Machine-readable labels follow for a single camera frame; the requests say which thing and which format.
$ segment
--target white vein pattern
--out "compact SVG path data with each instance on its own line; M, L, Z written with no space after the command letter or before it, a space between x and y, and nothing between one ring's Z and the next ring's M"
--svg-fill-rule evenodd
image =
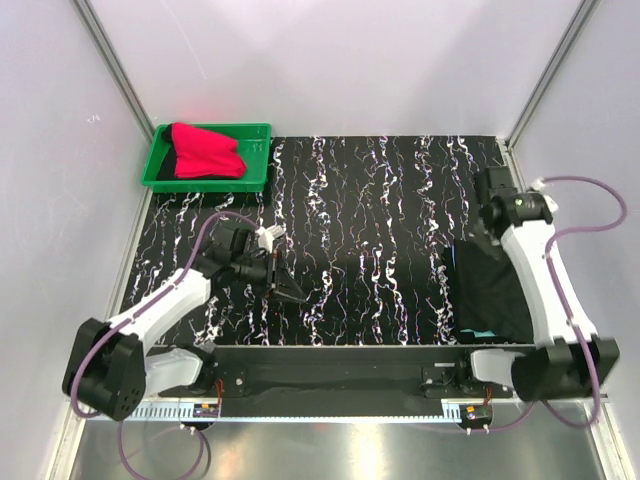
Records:
M270 163L262 193L154 195L123 308L184 264L211 213L232 209L285 228L281 248L307 301L270 303L250 286L233 285L214 292L162 342L456 342L440 256L477 218L473 175L501 164L493 138L276 138Z

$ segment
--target red cloth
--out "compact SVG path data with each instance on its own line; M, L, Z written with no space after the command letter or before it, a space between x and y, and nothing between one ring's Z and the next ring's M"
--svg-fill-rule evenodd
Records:
M184 123L172 125L171 138L176 148L177 178L241 178L247 171L235 152L238 142L233 138Z

